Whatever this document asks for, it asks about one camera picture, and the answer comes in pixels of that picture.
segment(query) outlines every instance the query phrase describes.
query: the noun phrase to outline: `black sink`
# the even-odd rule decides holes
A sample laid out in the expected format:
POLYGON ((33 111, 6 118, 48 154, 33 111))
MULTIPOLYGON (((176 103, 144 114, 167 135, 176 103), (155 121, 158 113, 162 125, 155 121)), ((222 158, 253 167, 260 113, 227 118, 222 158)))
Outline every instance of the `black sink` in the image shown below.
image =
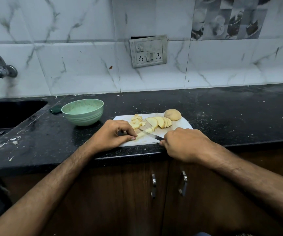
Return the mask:
POLYGON ((46 104, 43 100, 0 102, 0 131, 9 132, 46 104))

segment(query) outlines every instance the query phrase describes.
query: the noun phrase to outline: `bowl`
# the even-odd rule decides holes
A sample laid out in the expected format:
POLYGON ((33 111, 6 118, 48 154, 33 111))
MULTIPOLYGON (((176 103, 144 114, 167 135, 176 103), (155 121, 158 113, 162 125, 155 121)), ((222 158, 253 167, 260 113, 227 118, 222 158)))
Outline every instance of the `bowl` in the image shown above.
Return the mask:
POLYGON ((101 118, 103 107, 104 102, 99 99, 81 99, 66 104, 61 111, 76 126, 89 126, 101 118))

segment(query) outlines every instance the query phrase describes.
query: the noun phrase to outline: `white tile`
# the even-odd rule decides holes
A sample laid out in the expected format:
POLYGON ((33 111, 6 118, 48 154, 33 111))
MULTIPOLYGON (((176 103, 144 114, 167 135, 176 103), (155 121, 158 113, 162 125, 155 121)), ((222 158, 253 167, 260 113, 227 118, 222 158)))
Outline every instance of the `white tile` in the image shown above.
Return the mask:
POLYGON ((259 39, 245 84, 283 83, 283 39, 259 39))
POLYGON ((120 91, 115 42, 37 44, 37 49, 52 95, 120 91))
POLYGON ((13 65, 16 78, 0 79, 0 98, 50 95, 33 44, 0 45, 0 55, 13 65))
POLYGON ((283 0, 270 1, 259 38, 283 38, 283 0))
POLYGON ((17 0, 0 0, 1 42, 31 42, 17 0))
POLYGON ((19 0, 37 42, 115 40, 111 0, 19 0))
POLYGON ((121 91, 147 91, 184 88, 189 40, 169 41, 167 64, 133 68, 129 43, 117 42, 121 91))
POLYGON ((116 38, 166 34, 191 38, 195 0, 112 0, 116 38))
POLYGON ((185 88, 243 85, 256 39, 192 40, 185 88))

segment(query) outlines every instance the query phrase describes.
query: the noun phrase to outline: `left arm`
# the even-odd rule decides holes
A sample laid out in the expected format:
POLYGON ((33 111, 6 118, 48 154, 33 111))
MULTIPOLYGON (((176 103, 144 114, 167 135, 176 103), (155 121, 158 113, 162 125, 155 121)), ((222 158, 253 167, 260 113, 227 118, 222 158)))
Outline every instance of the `left arm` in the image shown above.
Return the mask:
POLYGON ((87 142, 0 217, 0 236, 39 235, 90 159, 98 152, 111 150, 124 142, 134 140, 136 136, 128 122, 106 121, 87 142), (126 131, 128 135, 118 136, 119 131, 126 131))

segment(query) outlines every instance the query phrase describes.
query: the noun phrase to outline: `human arm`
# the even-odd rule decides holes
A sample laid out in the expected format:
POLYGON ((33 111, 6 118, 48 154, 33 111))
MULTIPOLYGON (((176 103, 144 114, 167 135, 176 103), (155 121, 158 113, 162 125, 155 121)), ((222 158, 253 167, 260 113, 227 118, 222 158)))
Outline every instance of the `human arm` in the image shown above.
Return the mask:
POLYGON ((178 160, 201 164, 240 185, 283 218, 283 177, 239 158, 199 130, 177 128, 160 142, 178 160))
POLYGON ((52 170, 0 217, 0 236, 39 235, 75 178, 98 152, 133 140, 128 122, 108 120, 87 142, 52 170), (119 131, 128 135, 118 136, 119 131))

